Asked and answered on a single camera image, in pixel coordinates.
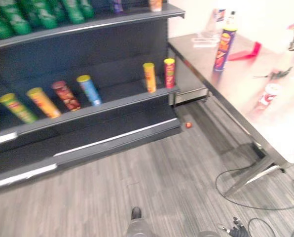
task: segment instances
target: store shelf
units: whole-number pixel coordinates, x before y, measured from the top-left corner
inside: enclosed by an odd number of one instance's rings
[[[49,127],[54,127],[62,123],[71,122],[76,119],[81,119],[102,112],[107,112],[109,110],[114,110],[116,108],[125,107],[142,101],[155,99],[157,97],[165,96],[170,93],[175,93],[179,91],[178,87],[167,89],[164,88],[163,85],[160,83],[158,83],[157,87],[158,89],[156,90],[156,92],[148,93],[144,88],[144,81],[138,80],[130,83],[102,88],[99,93],[102,95],[102,100],[105,103],[98,106],[88,106],[74,112],[67,112],[62,114],[58,118],[43,118],[32,124],[16,125],[11,127],[10,129],[1,130],[0,144],[8,140],[14,140],[17,137],[27,133],[35,132]],[[10,120],[4,119],[0,122],[1,128],[3,128],[4,126],[3,121],[7,122],[10,126]]]
[[[0,154],[0,187],[103,158],[181,131],[179,120],[168,106],[134,115],[98,123]],[[74,150],[54,156],[69,149]]]
[[[51,30],[40,30],[24,36],[15,36],[0,40],[0,48],[22,44],[26,42],[68,35],[83,31],[120,26],[150,20],[159,20],[170,17],[184,17],[185,11],[168,3],[163,4],[161,12],[151,12],[149,7],[133,7],[122,14],[98,13],[96,18],[78,25],[63,25]]]

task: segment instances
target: orange chip can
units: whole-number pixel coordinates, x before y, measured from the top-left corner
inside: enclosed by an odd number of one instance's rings
[[[151,11],[162,11],[162,0],[149,0]]]
[[[153,63],[143,64],[146,86],[149,93],[153,93],[157,90],[156,77],[155,77],[155,65]]]
[[[167,58],[164,60],[164,65],[166,88],[173,88],[175,86],[175,60]]]
[[[44,93],[42,88],[36,87],[27,92],[33,102],[50,118],[57,118],[61,115],[58,108],[53,104],[53,102]]]

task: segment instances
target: small red object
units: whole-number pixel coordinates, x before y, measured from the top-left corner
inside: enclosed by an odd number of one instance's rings
[[[187,122],[187,123],[185,123],[185,127],[186,128],[191,128],[193,125],[192,125],[192,123],[191,122]]]
[[[243,59],[257,57],[257,55],[260,52],[261,47],[262,47],[262,44],[260,44],[259,42],[255,42],[255,45],[254,45],[252,52],[245,50],[245,51],[241,51],[238,53],[233,53],[228,57],[228,60],[234,61],[234,60],[243,60]]]

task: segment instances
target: purple can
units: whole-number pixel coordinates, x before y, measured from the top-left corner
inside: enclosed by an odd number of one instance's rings
[[[228,54],[230,52],[231,45],[234,41],[236,31],[230,31],[224,29],[221,38],[220,44],[218,46],[218,51],[215,59],[214,70],[222,71],[224,69],[225,62],[227,61]]]

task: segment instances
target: floor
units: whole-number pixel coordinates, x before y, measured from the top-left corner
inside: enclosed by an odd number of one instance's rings
[[[247,137],[212,101],[177,107],[181,122],[193,127],[156,142],[0,191],[0,237],[124,237],[130,211],[140,206],[156,237],[197,237],[232,217],[247,225],[264,219],[277,237],[294,229],[294,209],[264,211],[225,200],[215,188],[223,171],[252,164],[257,156]],[[243,171],[224,174],[225,191]],[[294,205],[294,166],[274,171],[230,198],[246,205]],[[271,237],[261,222],[253,237]]]

